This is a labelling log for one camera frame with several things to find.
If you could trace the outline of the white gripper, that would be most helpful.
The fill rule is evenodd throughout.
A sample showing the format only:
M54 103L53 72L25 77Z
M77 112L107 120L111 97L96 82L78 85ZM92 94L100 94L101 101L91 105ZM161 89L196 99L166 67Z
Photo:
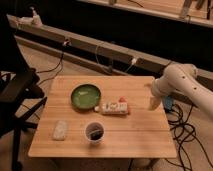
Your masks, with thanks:
M160 99L165 96L165 92L162 90L164 83L160 79L156 79L151 84L151 93L155 97L151 97L149 100L149 110L155 110L160 105Z

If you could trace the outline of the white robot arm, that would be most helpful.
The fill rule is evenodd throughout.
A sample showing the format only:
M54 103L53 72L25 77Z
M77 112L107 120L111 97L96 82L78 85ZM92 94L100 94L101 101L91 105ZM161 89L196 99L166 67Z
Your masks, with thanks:
M155 110L162 99L174 90L187 96L204 114L213 121L213 91L201 85L197 80L198 69L193 64L171 64L160 78L150 84L152 96L149 109Z

